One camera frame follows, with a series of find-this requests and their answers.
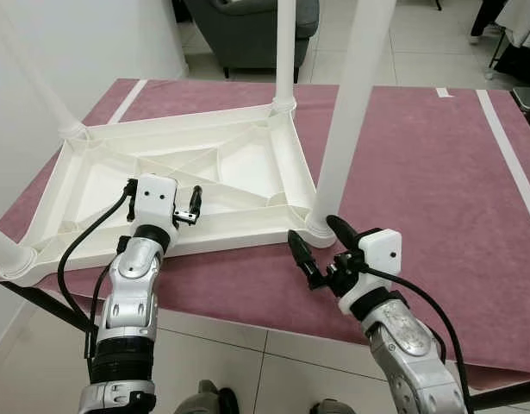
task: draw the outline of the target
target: grout line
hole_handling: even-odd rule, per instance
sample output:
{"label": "grout line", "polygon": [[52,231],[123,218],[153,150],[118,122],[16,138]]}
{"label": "grout line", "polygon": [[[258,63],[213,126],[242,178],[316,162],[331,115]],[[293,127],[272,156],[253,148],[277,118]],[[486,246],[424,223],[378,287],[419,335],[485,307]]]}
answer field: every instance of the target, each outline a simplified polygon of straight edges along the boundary
{"label": "grout line", "polygon": [[[268,329],[266,330],[265,336],[265,346],[263,349],[266,349],[266,342],[268,341]],[[261,377],[263,376],[263,365],[265,364],[265,351],[261,355],[261,368],[259,369],[259,379],[257,380],[257,391],[255,392],[255,401],[253,402],[253,414],[257,410],[257,398],[259,397],[259,388],[261,387]]]}
{"label": "grout line", "polygon": [[395,84],[399,86],[399,78],[396,76],[395,49],[393,48],[393,36],[391,35],[391,29],[389,29],[387,35],[389,36],[389,42],[391,44],[391,63],[393,64],[393,73],[395,74]]}
{"label": "grout line", "polygon": [[328,367],[326,365],[317,364],[315,362],[302,361],[302,360],[298,360],[297,358],[291,358],[289,356],[284,356],[284,355],[280,355],[280,354],[273,354],[273,353],[270,353],[270,352],[265,352],[265,354],[269,355],[269,356],[276,356],[277,358],[284,358],[285,360],[289,360],[289,361],[301,362],[302,364],[312,365],[312,366],[315,366],[315,367],[331,369],[331,370],[334,370],[334,371],[337,371],[337,372],[340,372],[340,373],[349,373],[351,375],[357,375],[358,377],[367,378],[369,380],[387,382],[386,379],[379,379],[379,378],[376,378],[376,377],[371,377],[370,375],[364,375],[362,373],[353,373],[353,372],[347,371],[345,369],[340,369],[340,368],[335,368],[335,367]]}
{"label": "grout line", "polygon": [[310,84],[313,83],[313,76],[315,74],[316,59],[318,59],[318,50],[315,49],[313,52],[314,52],[315,57],[313,58],[313,67],[310,68],[310,79],[309,79],[309,83]]}
{"label": "grout line", "polygon": [[204,341],[210,341],[210,342],[215,342],[215,343],[220,343],[222,345],[230,345],[231,347],[235,347],[235,348],[241,348],[241,349],[246,349],[248,351],[253,351],[253,352],[259,352],[259,353],[262,353],[264,351],[262,350],[258,350],[258,349],[255,349],[255,348],[249,348],[249,347],[244,347],[242,345],[238,345],[238,344],[235,344],[235,343],[231,343],[231,342],[224,342],[224,341],[219,341],[218,339],[210,339],[210,338],[206,338],[204,336],[198,336],[198,335],[194,335],[194,334],[187,334],[186,332],[180,332],[178,330],[174,330],[174,329],[168,329],[168,328],[160,328],[158,327],[158,329],[160,330],[165,330],[167,332],[171,332],[172,334],[179,334],[179,335],[183,335],[183,336],[190,336],[192,338],[197,338],[197,339],[203,339]]}
{"label": "grout line", "polygon": [[522,407],[517,407],[515,405],[506,405],[507,407],[510,407],[510,408],[513,408],[514,410],[521,410],[523,411],[524,413],[525,412],[530,412],[530,408],[522,408]]}
{"label": "grout line", "polygon": [[404,52],[393,50],[393,54],[448,54],[450,56],[474,56],[474,53],[450,53],[450,52]]}
{"label": "grout line", "polygon": [[192,40],[192,37],[196,35],[196,24],[194,22],[190,23],[191,27],[191,34],[188,35],[188,37],[182,42],[182,46],[188,46],[188,43]]}

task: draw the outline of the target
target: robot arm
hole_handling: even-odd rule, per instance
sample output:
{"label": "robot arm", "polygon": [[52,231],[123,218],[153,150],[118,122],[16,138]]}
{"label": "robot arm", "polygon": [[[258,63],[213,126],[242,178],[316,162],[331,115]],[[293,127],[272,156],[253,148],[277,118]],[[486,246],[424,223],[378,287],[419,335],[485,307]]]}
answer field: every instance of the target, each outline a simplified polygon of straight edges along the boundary
{"label": "robot arm", "polygon": [[372,229],[357,234],[345,221],[327,218],[348,249],[334,257],[323,277],[304,240],[288,234],[291,252],[309,287],[328,286],[342,313],[353,314],[370,341],[371,352],[390,384],[400,413],[466,413],[456,381],[440,361],[432,332],[414,317],[391,282],[366,269],[397,275],[401,270],[400,233]]}
{"label": "robot arm", "polygon": [[177,210],[177,186],[174,179],[151,174],[138,179],[128,213],[132,237],[109,268],[113,289],[103,305],[90,385],[81,394],[80,414],[139,414],[155,406],[155,280],[166,250],[177,243],[178,223],[195,224],[201,206],[202,189],[196,186],[190,210]]}

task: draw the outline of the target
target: table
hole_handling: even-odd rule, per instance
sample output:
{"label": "table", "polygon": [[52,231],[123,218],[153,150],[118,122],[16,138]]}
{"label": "table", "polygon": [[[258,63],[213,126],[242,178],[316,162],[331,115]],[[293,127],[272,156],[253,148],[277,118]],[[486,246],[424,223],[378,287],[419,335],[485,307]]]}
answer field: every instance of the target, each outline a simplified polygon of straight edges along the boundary
{"label": "table", "polygon": [[[106,123],[136,82],[117,80],[85,123]],[[315,182],[336,92],[334,85],[296,86],[296,126]],[[273,93],[270,84],[150,80],[121,121],[266,104]],[[530,183],[530,128],[508,92],[489,91],[489,97]],[[54,161],[55,156],[0,221],[0,229],[16,241]],[[475,91],[375,88],[340,215],[356,229],[402,232],[401,276],[432,294],[452,319],[472,385],[530,378],[530,214]],[[315,255],[325,266],[339,251],[337,243]],[[84,269],[66,279],[76,294],[89,296],[98,273]],[[55,289],[54,276],[39,286]],[[447,337],[427,304],[401,291],[415,315]],[[108,293],[105,285],[102,295]],[[159,303],[206,317],[365,342],[330,292],[309,292],[285,244],[166,260]]]}

